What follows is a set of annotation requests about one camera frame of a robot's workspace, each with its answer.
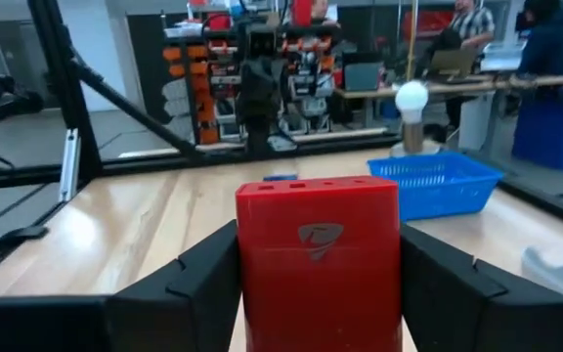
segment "floor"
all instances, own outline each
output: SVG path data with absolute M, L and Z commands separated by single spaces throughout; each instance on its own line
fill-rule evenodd
M 442 122 L 446 117 L 440 107 L 432 110 L 430 119 Z M 147 129 L 120 111 L 95 112 L 91 121 L 103 159 L 120 154 L 168 148 Z M 169 126 L 182 131 L 184 121 Z M 549 170 L 511 157 L 515 119 L 498 123 L 493 160 L 502 168 L 522 177 L 528 184 L 563 197 L 563 172 Z M 10 118 L 0 123 L 0 155 L 15 166 L 60 164 L 64 152 L 65 124 L 58 110 Z M 0 190 L 0 237 L 22 228 L 48 211 L 57 201 L 58 185 L 26 186 Z

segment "wooden tabletop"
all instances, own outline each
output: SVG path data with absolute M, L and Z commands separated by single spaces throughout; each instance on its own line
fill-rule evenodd
M 0 295 L 119 291 L 235 218 L 238 186 L 278 173 L 367 174 L 368 159 L 387 155 L 373 150 L 93 181 L 47 223 L 45 239 L 22 245 L 0 264 Z M 502 191 L 479 214 L 411 225 L 514 274 L 531 245 L 563 265 L 563 222 Z M 405 351 L 415 351 L 404 332 Z M 244 346 L 239 314 L 231 351 Z
M 457 84 L 446 85 L 428 82 L 427 88 L 430 94 L 448 94 L 448 93 L 475 93 L 487 92 L 497 89 L 507 89 L 511 87 L 529 87 L 534 83 L 537 86 L 563 85 L 563 76 L 541 76 L 534 82 L 528 82 L 518 79 L 510 79 L 509 82 L 500 81 L 493 82 L 488 76 L 470 76 L 470 78 L 487 78 L 486 81 L 474 84 Z M 397 90 L 392 87 L 381 88 L 376 91 L 366 92 L 347 92 L 343 89 L 336 89 L 335 92 L 345 99 L 358 98 L 391 98 L 397 94 Z

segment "black metal frame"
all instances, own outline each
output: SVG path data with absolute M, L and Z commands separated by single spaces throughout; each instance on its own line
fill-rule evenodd
M 82 140 L 79 190 L 98 177 L 242 163 L 262 159 L 387 148 L 400 141 L 399 137 L 388 134 L 313 141 L 301 144 L 297 151 L 278 153 L 265 158 L 253 157 L 247 154 L 244 149 L 224 150 L 205 154 L 199 152 L 192 153 L 194 150 L 192 145 L 189 144 L 190 147 L 185 147 L 184 141 L 177 138 L 177 136 L 146 113 L 127 102 L 125 98 L 107 86 L 96 72 L 83 63 L 70 45 L 70 36 L 63 22 L 57 0 L 28 0 L 28 4 L 43 50 L 45 51 L 52 79 L 55 86 L 58 87 L 57 93 L 61 102 L 66 128 L 78 129 Z M 97 90 L 98 93 L 143 123 L 158 137 L 176 149 L 181 150 L 181 152 L 179 154 L 150 155 L 101 161 L 80 81 L 84 81 Z M 489 160 L 480 158 L 477 155 L 474 155 L 474 157 L 485 163 L 491 163 Z M 0 171 L 0 188 L 55 183 L 59 181 L 60 173 L 60 165 Z M 498 186 L 502 190 L 563 220 L 563 201 L 560 198 L 551 197 L 528 188 L 510 176 L 499 182 Z M 47 221 L 64 205 L 64 203 L 56 204 L 53 209 L 37 220 L 36 224 L 42 224 Z M 14 248 L 7 250 L 5 253 L 0 253 L 0 262 L 12 251 L 14 251 Z

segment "shirt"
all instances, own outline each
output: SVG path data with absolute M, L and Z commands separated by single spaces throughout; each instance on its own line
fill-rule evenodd
M 494 32 L 495 21 L 490 10 L 480 8 L 466 14 L 455 15 L 449 28 L 458 32 L 462 40 L 466 40 L 479 34 Z

